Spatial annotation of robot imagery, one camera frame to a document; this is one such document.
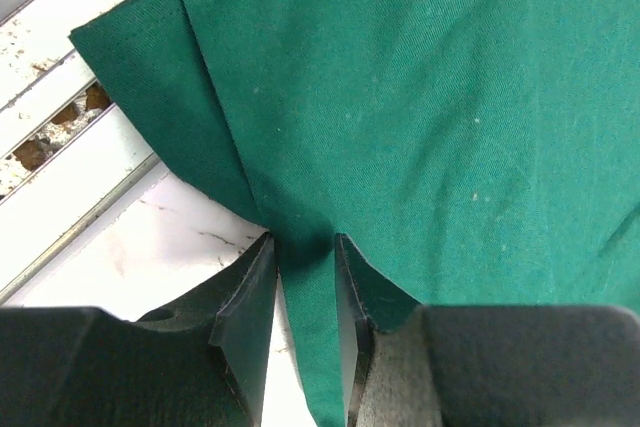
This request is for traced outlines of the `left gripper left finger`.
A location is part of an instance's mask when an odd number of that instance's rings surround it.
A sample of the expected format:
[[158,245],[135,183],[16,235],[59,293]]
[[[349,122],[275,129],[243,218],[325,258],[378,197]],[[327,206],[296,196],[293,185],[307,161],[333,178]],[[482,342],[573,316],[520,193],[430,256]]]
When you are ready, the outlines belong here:
[[274,242],[135,322],[95,307],[3,308],[5,426],[257,426]]

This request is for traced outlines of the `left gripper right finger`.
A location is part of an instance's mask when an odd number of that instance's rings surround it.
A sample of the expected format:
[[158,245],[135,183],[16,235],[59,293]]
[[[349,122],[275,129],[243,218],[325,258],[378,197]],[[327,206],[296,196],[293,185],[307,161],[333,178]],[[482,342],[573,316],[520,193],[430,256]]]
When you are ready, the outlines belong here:
[[639,319],[617,306],[423,304],[335,238],[349,426],[635,426]]

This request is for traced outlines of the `dark green surgical cloth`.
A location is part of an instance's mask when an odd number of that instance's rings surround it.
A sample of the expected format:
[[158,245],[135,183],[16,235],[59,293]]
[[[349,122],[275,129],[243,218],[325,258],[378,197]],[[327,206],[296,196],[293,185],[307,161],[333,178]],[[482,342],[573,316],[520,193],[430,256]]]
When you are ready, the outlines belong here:
[[336,233],[422,301],[639,306],[639,0],[126,0],[70,39],[175,175],[273,234],[320,426]]

